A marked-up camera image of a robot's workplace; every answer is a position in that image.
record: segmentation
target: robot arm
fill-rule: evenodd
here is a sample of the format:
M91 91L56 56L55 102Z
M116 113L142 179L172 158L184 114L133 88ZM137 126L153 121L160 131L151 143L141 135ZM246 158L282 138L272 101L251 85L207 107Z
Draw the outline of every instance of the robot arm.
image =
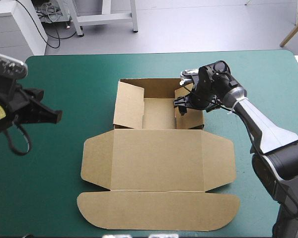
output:
M29 135L21 124L25 123L58 123L62 111L53 111L43 105L44 91L36 88L22 88L18 80L27 75L27 66L23 62L0 55L0 133L3 132L10 149L17 155L25 155L31 150ZM25 152L17 150L7 131L15 125L23 134L28 143Z
M224 61L181 73L180 85L193 83L190 93L174 100L186 108L207 112L224 108L237 114L249 134L252 165L272 198L280 203L273 238L298 238L298 136L277 127L246 97Z

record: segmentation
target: floor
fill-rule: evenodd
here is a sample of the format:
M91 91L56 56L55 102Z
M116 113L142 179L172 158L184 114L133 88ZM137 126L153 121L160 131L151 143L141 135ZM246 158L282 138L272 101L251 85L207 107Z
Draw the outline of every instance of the floor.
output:
M47 55L123 54L281 49L293 29L295 0L136 0L139 32L131 23L85 26L84 37L62 40L47 47ZM99 13L101 2L76 0L79 13ZM113 12L130 7L128 0L113 0ZM54 29L45 26L50 34ZM58 24L61 37L70 35ZM57 40L49 43L57 45ZM285 49L298 55L298 34Z

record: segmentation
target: green table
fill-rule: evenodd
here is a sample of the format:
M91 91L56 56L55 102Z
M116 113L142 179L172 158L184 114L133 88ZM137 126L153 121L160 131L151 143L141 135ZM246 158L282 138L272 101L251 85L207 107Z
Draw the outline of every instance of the green table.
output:
M80 178L84 141L112 129L120 78L178 77L184 69L225 60L248 98L277 125L298 134L298 64L288 51L246 51L136 55L31 57L25 87L45 89L43 103L63 110L58 125L26 125L33 151L13 155L0 134L0 236L81 236L155 231L108 231L80 214L77 196L101 187ZM205 130L235 144L237 179L215 189L239 196L235 219L214 232L179 232L182 236L267 236L279 205L266 192L251 166L250 142L235 115L217 110L205 115Z

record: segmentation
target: white cable tie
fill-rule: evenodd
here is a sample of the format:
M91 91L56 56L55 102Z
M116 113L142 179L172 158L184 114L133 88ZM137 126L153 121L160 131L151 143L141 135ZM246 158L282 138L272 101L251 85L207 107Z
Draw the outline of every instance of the white cable tie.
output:
M242 97L242 98L239 98L235 101L235 103L233 104L232 108L230 109L230 111L227 113L228 115L232 114L233 112L235 112L234 108L236 106L237 103L239 103L240 101L244 100L244 99L248 99L246 97Z

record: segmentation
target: cardboard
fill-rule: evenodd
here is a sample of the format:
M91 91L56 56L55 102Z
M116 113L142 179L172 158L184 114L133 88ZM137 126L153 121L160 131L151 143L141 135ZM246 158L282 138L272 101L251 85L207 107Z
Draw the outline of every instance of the cardboard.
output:
M82 179L110 190L78 196L79 210L91 224L123 230L211 231L235 217L237 196L206 193L235 180L233 143L189 129L202 127L202 113L177 115L173 98L187 94L178 83L118 83L115 129L84 144Z
M202 129L202 111L188 109L185 116L173 100L188 94L178 78L122 79L118 82L114 128Z

